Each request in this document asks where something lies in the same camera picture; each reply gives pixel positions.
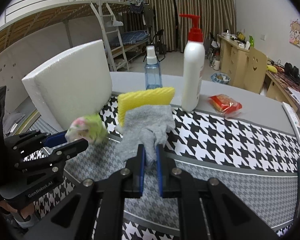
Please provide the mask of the person's left hand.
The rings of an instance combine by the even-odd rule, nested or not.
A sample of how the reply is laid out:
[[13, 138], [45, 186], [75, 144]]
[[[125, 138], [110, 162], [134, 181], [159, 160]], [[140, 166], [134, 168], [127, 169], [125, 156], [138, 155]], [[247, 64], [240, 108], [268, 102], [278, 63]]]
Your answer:
[[31, 203], [28, 206], [26, 206], [23, 209], [17, 210], [13, 207], [10, 206], [10, 204], [8, 204], [5, 200], [0, 201], [0, 207], [2, 207], [3, 209], [5, 209], [8, 212], [11, 213], [17, 213], [20, 212], [21, 216], [25, 219], [28, 216], [34, 214], [34, 204]]

